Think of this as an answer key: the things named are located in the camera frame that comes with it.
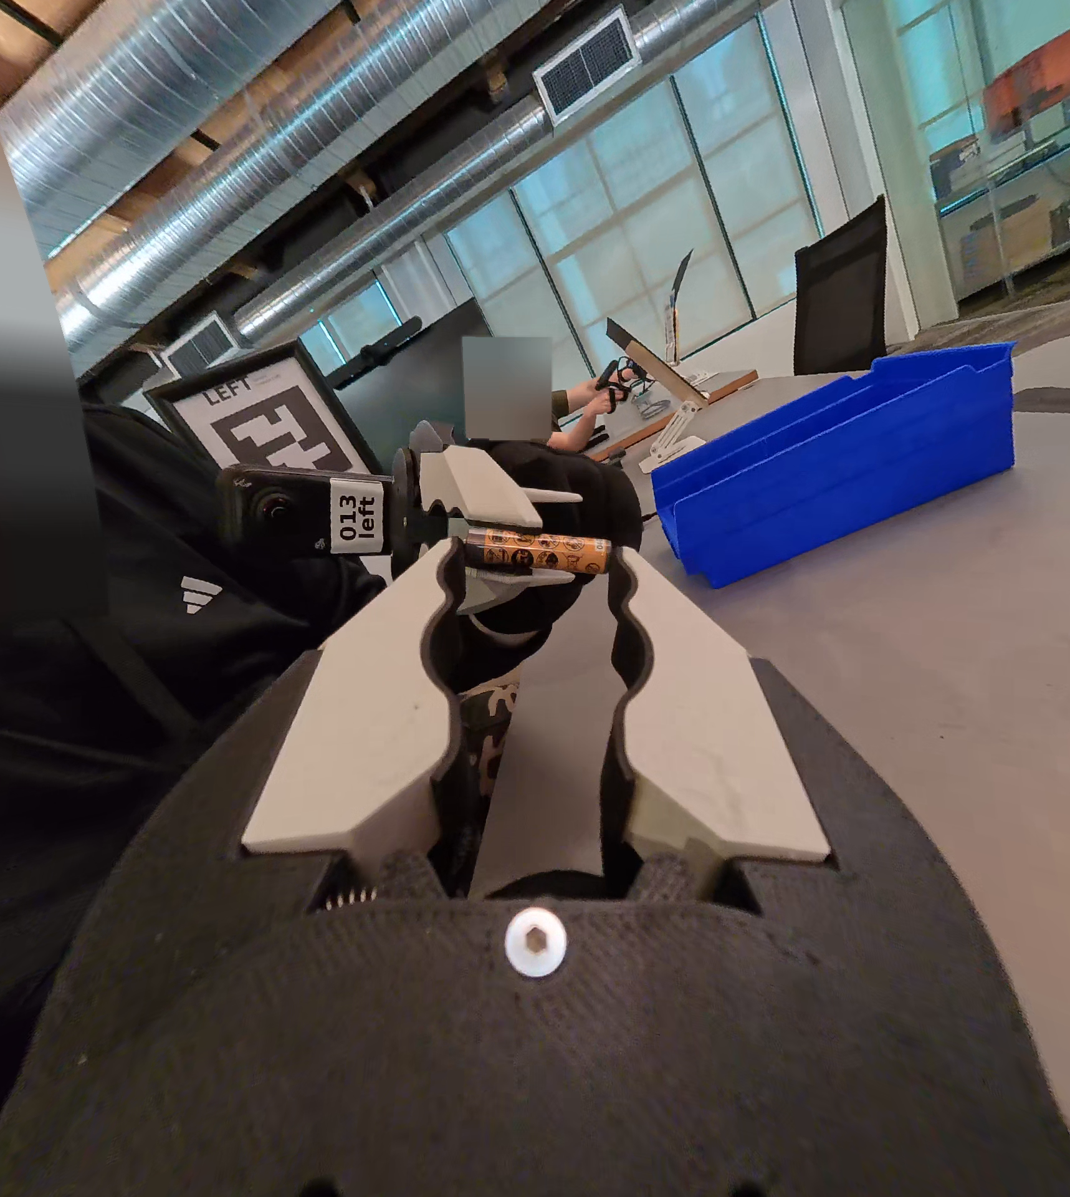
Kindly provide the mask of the blue plastic bin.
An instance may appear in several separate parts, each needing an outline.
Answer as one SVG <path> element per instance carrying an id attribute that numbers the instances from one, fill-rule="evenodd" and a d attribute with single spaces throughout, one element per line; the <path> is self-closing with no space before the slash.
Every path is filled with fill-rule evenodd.
<path id="1" fill-rule="evenodd" d="M 1007 472 L 1011 352 L 881 357 L 654 468 L 675 558 L 722 589 Z"/>

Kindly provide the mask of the large black monitor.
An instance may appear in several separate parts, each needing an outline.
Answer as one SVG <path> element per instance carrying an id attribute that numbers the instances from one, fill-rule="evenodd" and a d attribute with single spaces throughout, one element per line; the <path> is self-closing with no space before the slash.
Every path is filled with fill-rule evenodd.
<path id="1" fill-rule="evenodd" d="M 452 309 L 403 346 L 386 365 L 333 391 L 378 466 L 390 466 L 418 423 L 467 442 L 463 401 L 463 339 L 489 337 L 474 299 Z"/>

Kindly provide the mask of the white vent grille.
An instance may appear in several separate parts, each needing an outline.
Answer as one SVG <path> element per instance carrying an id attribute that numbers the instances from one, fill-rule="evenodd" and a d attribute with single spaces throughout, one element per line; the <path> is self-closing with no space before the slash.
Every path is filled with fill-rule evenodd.
<path id="1" fill-rule="evenodd" d="M 624 8 L 617 6 L 534 68 L 532 81 L 557 128 L 639 66 L 632 25 Z"/>
<path id="2" fill-rule="evenodd" d="M 209 312 L 159 356 L 168 374 L 177 380 L 198 376 L 219 363 L 238 357 L 241 352 L 243 344 L 228 322 L 217 312 Z"/>

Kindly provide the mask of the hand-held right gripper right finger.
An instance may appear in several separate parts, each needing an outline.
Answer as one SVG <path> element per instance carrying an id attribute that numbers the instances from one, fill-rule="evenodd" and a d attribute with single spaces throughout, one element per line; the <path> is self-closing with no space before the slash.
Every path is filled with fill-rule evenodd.
<path id="1" fill-rule="evenodd" d="M 831 848 L 748 652 L 630 547 L 607 607 L 619 696 L 600 778 L 602 878 L 677 855 L 694 895 L 727 863 L 825 865 Z"/>

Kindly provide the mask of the orange 3D printer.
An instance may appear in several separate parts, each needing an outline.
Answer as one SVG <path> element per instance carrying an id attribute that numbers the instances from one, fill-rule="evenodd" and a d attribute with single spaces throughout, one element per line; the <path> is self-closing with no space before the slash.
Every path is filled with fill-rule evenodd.
<path id="1" fill-rule="evenodd" d="M 990 141 L 1070 98 L 1070 29 L 998 74 L 981 92 Z"/>

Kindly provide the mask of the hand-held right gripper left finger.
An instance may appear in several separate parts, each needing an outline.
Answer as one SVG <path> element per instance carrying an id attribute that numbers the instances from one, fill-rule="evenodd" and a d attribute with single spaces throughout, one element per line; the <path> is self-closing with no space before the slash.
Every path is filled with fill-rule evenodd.
<path id="1" fill-rule="evenodd" d="M 375 880 L 476 818 L 457 696 L 463 549 L 429 549 L 322 643 L 241 833 L 251 855 L 345 852 Z"/>

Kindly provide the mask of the black video bar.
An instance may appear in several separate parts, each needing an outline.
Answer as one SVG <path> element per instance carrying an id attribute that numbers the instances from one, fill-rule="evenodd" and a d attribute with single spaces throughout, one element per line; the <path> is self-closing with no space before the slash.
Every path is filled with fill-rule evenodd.
<path id="1" fill-rule="evenodd" d="M 422 320 L 418 316 L 408 318 L 373 344 L 365 344 L 343 367 L 337 367 L 333 372 L 326 374 L 324 382 L 331 391 L 345 389 L 348 384 L 365 376 L 373 369 L 386 365 L 403 346 L 406 346 L 420 333 Z"/>

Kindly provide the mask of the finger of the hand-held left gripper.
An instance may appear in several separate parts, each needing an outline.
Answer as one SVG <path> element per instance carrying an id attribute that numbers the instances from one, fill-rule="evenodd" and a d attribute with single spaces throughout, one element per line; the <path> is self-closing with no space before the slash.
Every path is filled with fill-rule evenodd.
<path id="1" fill-rule="evenodd" d="M 425 511 L 435 510 L 474 527 L 542 530 L 542 517 L 523 487 L 478 448 L 448 446 L 425 453 Z"/>
<path id="2" fill-rule="evenodd" d="M 532 568 L 525 574 L 506 574 L 459 564 L 463 575 L 463 598 L 455 609 L 468 617 L 517 600 L 525 590 L 560 589 L 577 581 L 574 574 Z"/>

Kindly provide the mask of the person's left hand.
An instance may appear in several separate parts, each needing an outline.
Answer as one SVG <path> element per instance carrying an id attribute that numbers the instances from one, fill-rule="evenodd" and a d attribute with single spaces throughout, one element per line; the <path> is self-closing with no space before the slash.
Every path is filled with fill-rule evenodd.
<path id="1" fill-rule="evenodd" d="M 641 547 L 637 495 L 615 466 L 534 442 L 468 442 L 480 448 L 519 487 L 579 495 L 579 504 L 536 504 L 542 530 L 594 536 L 617 547 Z M 459 615 L 461 652 L 448 681 L 453 694 L 500 679 L 542 649 L 553 624 L 575 604 L 589 581 L 575 577 L 545 589 L 521 590 L 508 604 Z"/>

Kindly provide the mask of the black office chair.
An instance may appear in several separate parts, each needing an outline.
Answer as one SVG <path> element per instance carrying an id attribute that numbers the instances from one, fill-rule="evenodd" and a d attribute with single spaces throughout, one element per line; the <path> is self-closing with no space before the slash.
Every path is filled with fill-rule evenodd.
<path id="1" fill-rule="evenodd" d="M 885 198 L 795 250 L 793 374 L 868 371 L 885 356 Z"/>

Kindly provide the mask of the person's left forearm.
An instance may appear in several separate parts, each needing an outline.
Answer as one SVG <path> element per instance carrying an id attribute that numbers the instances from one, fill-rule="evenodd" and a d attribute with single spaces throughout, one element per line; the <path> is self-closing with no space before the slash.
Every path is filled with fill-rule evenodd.
<path id="1" fill-rule="evenodd" d="M 87 404 L 108 622 L 170 711 L 215 735 L 380 590 L 356 558 L 256 564 L 219 536 L 219 470 L 127 408 Z"/>

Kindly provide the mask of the person's camouflage pants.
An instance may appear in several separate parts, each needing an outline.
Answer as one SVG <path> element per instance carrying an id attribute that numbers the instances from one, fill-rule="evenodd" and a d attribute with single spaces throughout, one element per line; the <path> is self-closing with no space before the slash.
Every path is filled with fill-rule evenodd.
<path id="1" fill-rule="evenodd" d="M 483 681 L 474 688 L 459 694 L 459 716 L 463 739 L 468 756 L 468 767 L 476 784 L 476 799 L 472 808 L 474 844 L 480 842 L 483 822 L 489 812 L 493 786 L 502 758 L 515 698 L 521 681 L 521 667 L 515 666 L 508 673 Z"/>

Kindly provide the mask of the silver ventilation duct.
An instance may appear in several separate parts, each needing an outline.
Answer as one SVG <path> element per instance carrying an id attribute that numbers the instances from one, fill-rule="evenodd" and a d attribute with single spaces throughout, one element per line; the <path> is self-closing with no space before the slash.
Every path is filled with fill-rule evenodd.
<path id="1" fill-rule="evenodd" d="M 316 320 L 318 303 L 356 282 L 437 222 L 491 186 L 557 134 L 583 130 L 585 113 L 617 83 L 643 83 L 667 57 L 744 23 L 761 2 L 652 2 L 630 23 L 632 64 L 600 83 L 560 121 L 547 100 L 529 96 L 373 207 L 234 314 L 249 346 L 268 346 Z"/>
<path id="2" fill-rule="evenodd" d="M 0 107 L 74 374 L 545 2 L 97 2 Z"/>

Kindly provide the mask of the black framed tag sign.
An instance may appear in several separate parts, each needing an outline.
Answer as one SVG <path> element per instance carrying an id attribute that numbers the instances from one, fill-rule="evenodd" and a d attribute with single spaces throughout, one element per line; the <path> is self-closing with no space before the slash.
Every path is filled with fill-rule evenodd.
<path id="1" fill-rule="evenodd" d="M 382 476 L 375 453 L 299 340 L 230 357 L 146 393 L 159 419 L 215 468 Z"/>

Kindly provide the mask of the small brown battery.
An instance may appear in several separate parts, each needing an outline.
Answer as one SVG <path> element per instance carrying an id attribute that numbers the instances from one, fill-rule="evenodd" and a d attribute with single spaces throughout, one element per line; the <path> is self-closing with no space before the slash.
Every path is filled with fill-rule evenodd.
<path id="1" fill-rule="evenodd" d="M 547 532 L 468 528 L 463 538 L 468 566 L 517 577 L 534 572 L 598 577 L 607 572 L 611 553 L 613 545 L 605 540 Z"/>

